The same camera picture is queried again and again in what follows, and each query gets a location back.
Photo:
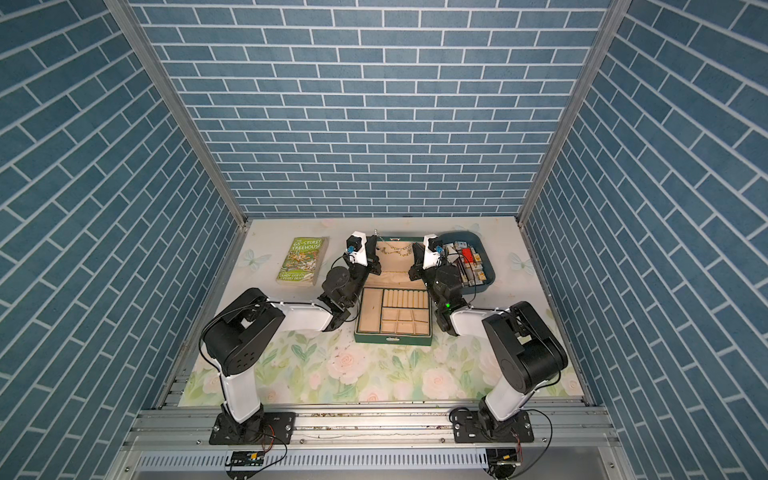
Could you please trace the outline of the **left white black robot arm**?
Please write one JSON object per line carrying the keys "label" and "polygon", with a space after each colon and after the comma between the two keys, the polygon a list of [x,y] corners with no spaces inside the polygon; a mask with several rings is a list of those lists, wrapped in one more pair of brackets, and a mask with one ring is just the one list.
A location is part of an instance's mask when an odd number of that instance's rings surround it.
{"label": "left white black robot arm", "polygon": [[322,294],[311,302],[279,301],[258,288],[249,288],[204,327],[200,354],[218,372],[224,396],[223,412],[237,426],[261,415],[252,372],[272,338],[281,332],[332,332],[361,310],[368,277],[381,273],[378,236],[352,233],[322,283]]}

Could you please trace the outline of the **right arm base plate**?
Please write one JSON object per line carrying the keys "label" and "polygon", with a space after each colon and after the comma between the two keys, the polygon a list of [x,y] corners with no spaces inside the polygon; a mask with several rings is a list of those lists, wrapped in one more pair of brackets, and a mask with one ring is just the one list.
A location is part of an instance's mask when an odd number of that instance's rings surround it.
{"label": "right arm base plate", "polygon": [[469,443],[532,443],[534,434],[529,415],[520,411],[507,420],[498,421],[487,411],[458,407],[448,414],[454,441]]}

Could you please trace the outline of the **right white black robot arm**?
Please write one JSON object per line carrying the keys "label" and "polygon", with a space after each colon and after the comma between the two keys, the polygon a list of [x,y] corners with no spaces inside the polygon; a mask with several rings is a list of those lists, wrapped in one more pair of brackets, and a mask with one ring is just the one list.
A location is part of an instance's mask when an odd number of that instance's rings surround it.
{"label": "right white black robot arm", "polygon": [[412,250],[409,278],[425,284],[439,328],[452,336],[490,343],[501,378],[481,400],[478,420],[491,434],[509,425],[528,400],[567,367],[565,349],[527,301],[504,310],[472,307],[463,297],[461,274],[448,261],[441,238],[428,235]]}

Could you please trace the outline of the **green jewelry box beige lining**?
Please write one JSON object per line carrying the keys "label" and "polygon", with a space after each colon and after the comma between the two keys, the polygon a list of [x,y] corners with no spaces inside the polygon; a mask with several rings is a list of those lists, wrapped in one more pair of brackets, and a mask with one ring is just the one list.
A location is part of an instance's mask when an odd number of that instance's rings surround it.
{"label": "green jewelry box beige lining", "polygon": [[381,274],[370,274],[354,338],[361,344],[429,346],[433,314],[422,280],[411,281],[415,237],[383,237],[377,242]]}

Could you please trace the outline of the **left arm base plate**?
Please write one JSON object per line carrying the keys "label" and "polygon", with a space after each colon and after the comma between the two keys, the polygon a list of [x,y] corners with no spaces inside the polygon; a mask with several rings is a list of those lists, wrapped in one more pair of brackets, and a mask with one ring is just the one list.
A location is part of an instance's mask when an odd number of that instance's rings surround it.
{"label": "left arm base plate", "polygon": [[256,445],[291,442],[296,421],[293,412],[259,411],[251,418],[238,423],[227,412],[222,411],[216,418],[210,445]]}

